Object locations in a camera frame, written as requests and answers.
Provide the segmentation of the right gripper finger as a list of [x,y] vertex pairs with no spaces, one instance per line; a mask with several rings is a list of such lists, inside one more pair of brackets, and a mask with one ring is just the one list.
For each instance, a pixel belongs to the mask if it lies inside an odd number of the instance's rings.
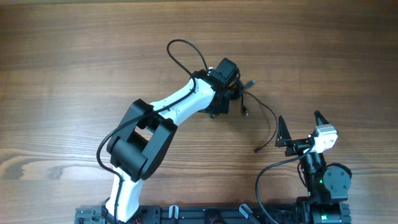
[[278,118],[277,137],[275,147],[287,147],[292,144],[292,138],[282,115]]
[[316,110],[314,112],[314,115],[317,126],[329,124],[329,122],[325,119],[325,117],[321,114],[319,110]]

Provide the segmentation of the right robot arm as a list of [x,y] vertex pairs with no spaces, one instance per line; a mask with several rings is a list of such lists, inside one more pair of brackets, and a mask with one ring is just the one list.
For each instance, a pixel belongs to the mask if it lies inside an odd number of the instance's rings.
[[314,112],[316,126],[307,138],[293,140],[282,116],[279,117],[275,146],[285,147],[285,155],[298,156],[302,182],[308,196],[296,199],[294,223],[351,223],[348,190],[351,170],[339,163],[328,164],[323,153],[333,148],[338,131],[319,111]]

